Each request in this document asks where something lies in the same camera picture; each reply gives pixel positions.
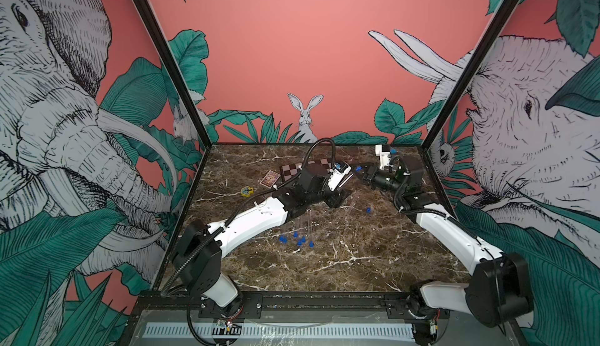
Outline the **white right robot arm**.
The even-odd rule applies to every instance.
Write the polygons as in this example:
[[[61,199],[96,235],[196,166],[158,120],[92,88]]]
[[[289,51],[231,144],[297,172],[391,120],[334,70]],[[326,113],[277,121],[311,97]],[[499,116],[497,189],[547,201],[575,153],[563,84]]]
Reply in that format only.
[[[486,327],[533,312],[534,295],[525,259],[503,252],[462,226],[422,189],[420,169],[411,169],[395,157],[389,166],[360,164],[353,173],[373,189],[389,193],[396,210],[432,234],[470,274],[467,284],[431,280],[414,285],[418,309],[470,314]]]

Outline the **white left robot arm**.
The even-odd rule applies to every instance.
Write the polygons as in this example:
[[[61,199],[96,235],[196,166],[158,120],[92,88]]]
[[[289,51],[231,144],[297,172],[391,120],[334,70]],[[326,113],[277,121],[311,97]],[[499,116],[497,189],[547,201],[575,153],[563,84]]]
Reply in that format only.
[[[243,295],[222,273],[223,258],[262,232],[304,215],[311,205],[323,202],[330,208],[339,207],[349,195],[342,182],[350,172],[346,163],[334,163],[332,169],[308,164],[281,186],[248,198],[228,218],[190,225],[174,250],[171,261],[175,271],[162,296],[170,295],[175,280],[181,279],[192,300],[208,298],[226,317],[238,313]]]

